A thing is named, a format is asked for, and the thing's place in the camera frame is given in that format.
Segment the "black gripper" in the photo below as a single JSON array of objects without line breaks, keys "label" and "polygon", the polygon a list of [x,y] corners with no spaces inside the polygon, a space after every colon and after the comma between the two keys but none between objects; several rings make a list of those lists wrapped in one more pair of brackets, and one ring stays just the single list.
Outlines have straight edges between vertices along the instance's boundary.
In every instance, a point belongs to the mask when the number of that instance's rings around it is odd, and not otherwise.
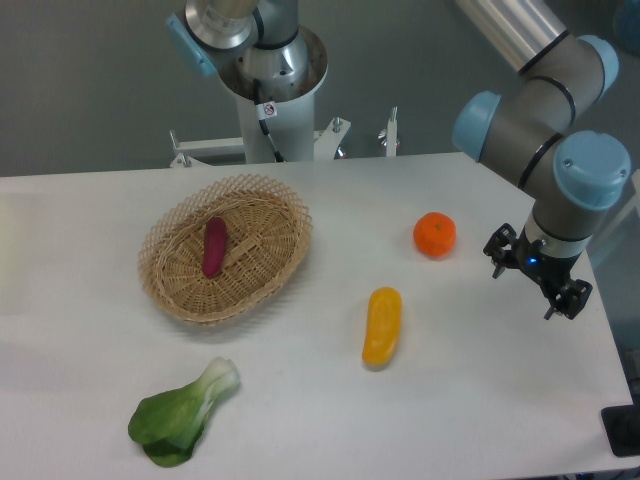
[{"label": "black gripper", "polygon": [[493,278],[505,270],[518,269],[538,284],[549,302],[543,318],[561,315],[574,320],[586,306],[593,291],[591,283],[571,279],[573,258],[558,258],[542,252],[541,241],[530,242],[524,232],[516,235],[513,227],[504,223],[489,238],[483,253],[494,267]]}]

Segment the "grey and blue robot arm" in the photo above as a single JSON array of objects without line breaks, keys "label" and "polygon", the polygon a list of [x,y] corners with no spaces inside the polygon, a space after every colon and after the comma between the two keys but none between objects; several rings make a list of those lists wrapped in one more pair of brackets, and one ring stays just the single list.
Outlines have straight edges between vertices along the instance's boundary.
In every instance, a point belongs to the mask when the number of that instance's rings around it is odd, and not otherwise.
[{"label": "grey and blue robot arm", "polygon": [[[542,1],[463,1],[461,10],[524,84],[502,98],[475,95],[461,110],[454,145],[534,201],[521,230],[497,229],[484,252],[497,272],[535,282],[549,313],[576,317],[591,285],[571,275],[631,168],[615,138],[571,132],[615,81],[615,50],[574,37]],[[323,44],[298,20],[294,1],[188,1],[166,20],[184,61],[234,94],[250,163],[330,160],[340,121],[316,134],[313,96],[326,76]]]}]

